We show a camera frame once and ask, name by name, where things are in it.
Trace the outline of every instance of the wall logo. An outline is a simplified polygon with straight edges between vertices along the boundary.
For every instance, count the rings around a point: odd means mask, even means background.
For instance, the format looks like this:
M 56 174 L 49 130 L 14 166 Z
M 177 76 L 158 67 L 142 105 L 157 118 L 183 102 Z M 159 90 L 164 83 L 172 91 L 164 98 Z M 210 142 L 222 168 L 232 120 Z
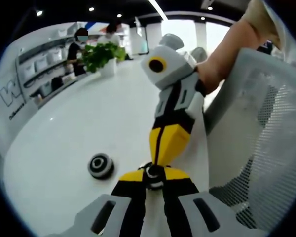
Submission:
M 13 103 L 14 98 L 21 95 L 21 88 L 16 82 L 16 78 L 10 80 L 5 87 L 0 90 L 0 96 L 7 107 Z
M 15 115 L 21 110 L 21 108 L 23 108 L 23 106 L 24 106 L 24 103 L 22 103 L 22 104 L 20 105 L 20 107 L 16 109 L 16 111 L 13 111 L 13 112 L 12 112 L 12 114 L 9 116 L 9 119 L 12 120 L 13 117 L 14 117 L 14 116 L 15 116 Z

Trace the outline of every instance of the gray office chair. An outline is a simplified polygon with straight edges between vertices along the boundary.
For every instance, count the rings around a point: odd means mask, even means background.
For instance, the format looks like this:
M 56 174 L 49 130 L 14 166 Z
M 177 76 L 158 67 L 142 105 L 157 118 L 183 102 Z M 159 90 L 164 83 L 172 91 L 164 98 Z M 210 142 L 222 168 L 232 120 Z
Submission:
M 242 49 L 204 117 L 209 192 L 271 232 L 296 198 L 296 68 Z

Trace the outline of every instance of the hand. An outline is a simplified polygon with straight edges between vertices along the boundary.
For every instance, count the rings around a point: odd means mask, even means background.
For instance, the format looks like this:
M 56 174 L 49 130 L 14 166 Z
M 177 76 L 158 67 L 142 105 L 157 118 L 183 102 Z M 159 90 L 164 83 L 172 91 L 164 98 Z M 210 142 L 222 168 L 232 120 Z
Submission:
M 198 77 L 206 87 L 206 94 L 212 93 L 217 89 L 219 83 L 221 82 L 218 71 L 215 70 L 215 67 L 211 65 L 209 61 L 200 63 L 196 67 Z
M 83 60 L 82 59 L 77 59 L 77 63 L 78 63 L 78 65 L 84 65 L 84 63 L 83 63 Z

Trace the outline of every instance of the green plant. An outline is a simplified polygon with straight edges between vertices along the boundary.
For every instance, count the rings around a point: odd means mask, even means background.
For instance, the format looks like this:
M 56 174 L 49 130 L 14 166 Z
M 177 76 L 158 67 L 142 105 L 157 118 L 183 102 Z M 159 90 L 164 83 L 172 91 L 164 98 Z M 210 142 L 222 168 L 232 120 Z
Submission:
M 104 67 L 109 60 L 117 58 L 122 61 L 125 57 L 126 53 L 123 48 L 109 42 L 106 44 L 99 43 L 97 46 L 86 45 L 82 61 L 86 65 L 87 70 L 94 73 L 99 68 Z

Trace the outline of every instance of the black shirt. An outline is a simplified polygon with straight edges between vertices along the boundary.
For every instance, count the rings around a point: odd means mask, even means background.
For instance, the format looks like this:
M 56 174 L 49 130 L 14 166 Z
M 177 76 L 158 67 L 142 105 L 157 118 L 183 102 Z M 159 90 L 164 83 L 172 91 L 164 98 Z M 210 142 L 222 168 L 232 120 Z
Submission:
M 77 59 L 77 54 L 79 51 L 81 51 L 80 46 L 78 44 L 76 44 L 75 42 L 73 42 L 69 46 L 67 60 Z M 79 65 L 78 63 L 73 63 L 73 67 L 74 67 L 74 74 L 76 76 L 86 73 L 83 68 L 83 65 Z

